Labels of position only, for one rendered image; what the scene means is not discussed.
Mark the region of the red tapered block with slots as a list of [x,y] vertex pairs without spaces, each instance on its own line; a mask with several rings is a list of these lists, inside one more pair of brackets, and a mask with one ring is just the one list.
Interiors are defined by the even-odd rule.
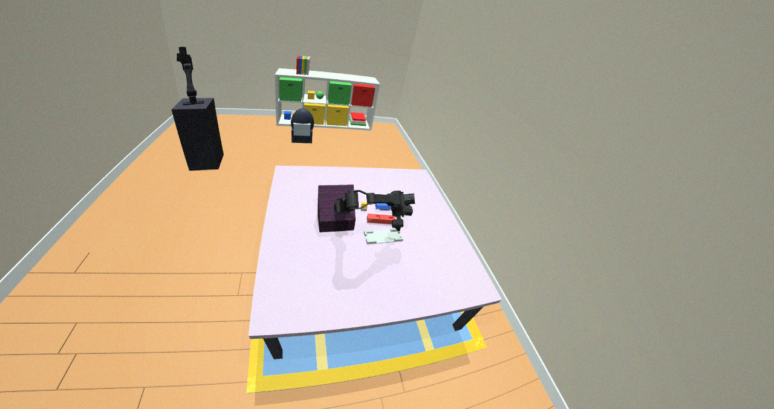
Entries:
[[367,223],[392,224],[395,217],[387,214],[367,214]]

